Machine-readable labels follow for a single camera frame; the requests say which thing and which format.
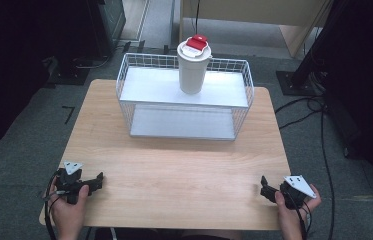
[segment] white wire basket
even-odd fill
[[[124,55],[116,92],[131,136],[235,140],[254,100],[245,60],[212,58],[202,90],[183,93],[177,56]]]

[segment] human hand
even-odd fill
[[[50,192],[56,190],[55,181],[56,178],[51,185]],[[75,205],[67,203],[65,199],[56,194],[50,197],[48,206],[52,206],[52,219],[58,229],[59,240],[74,240],[78,238],[86,214],[85,206],[88,194],[89,186],[84,185],[79,191],[79,197]]]
[[[312,213],[314,209],[320,205],[321,197],[314,185],[310,184],[311,189],[316,194],[316,198],[311,198],[307,202],[308,210]],[[282,230],[282,236],[285,240],[295,240],[302,239],[301,225],[299,222],[299,217],[295,209],[288,209],[285,206],[285,198],[283,194],[279,191],[275,192],[276,203],[279,209],[279,224]],[[307,222],[307,212],[304,209],[299,209],[299,213],[302,216],[304,222]]]

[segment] white paper cup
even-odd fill
[[[207,66],[212,58],[211,48],[207,46],[202,54],[191,57],[183,52],[185,44],[186,41],[177,47],[180,89],[187,94],[195,94],[201,91],[204,84]]]

